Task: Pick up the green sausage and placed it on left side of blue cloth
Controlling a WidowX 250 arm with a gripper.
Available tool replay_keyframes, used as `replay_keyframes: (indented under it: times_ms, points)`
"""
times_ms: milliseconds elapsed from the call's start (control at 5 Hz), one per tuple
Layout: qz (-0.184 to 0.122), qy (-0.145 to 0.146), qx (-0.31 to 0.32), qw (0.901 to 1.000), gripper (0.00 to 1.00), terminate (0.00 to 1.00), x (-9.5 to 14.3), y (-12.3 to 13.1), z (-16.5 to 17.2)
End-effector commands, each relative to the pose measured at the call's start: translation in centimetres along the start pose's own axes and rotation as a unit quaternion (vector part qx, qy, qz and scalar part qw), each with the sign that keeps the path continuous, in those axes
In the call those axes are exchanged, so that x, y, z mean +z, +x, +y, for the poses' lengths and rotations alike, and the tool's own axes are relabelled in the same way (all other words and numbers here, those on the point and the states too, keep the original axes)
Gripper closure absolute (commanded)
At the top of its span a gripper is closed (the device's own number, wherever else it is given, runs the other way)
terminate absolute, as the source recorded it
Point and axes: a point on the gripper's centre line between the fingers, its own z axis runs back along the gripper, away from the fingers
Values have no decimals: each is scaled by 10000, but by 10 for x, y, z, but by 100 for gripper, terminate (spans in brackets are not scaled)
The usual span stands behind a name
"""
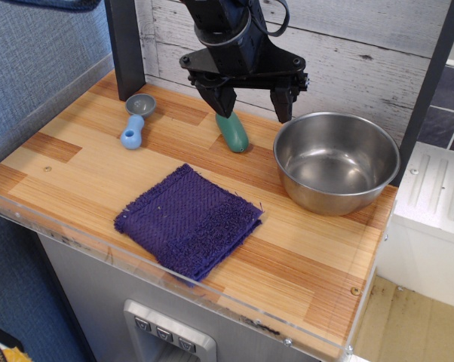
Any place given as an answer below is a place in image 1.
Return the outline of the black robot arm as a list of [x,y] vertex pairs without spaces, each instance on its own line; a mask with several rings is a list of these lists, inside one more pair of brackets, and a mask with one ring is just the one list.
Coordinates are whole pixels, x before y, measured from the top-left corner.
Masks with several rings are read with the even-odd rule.
[[293,103],[308,87],[305,60],[271,42],[290,21],[267,29],[258,1],[186,1],[195,34],[204,46],[182,56],[180,66],[204,101],[219,115],[233,112],[237,88],[270,92],[279,122],[292,118]]

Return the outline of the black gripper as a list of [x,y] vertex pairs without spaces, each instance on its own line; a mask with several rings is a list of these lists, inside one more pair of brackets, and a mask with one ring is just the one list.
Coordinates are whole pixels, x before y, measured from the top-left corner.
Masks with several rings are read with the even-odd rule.
[[230,117],[235,89],[247,88],[270,91],[279,122],[292,119],[293,104],[308,87],[302,57],[274,45],[253,23],[225,32],[195,32],[204,48],[183,55],[179,64],[216,114]]

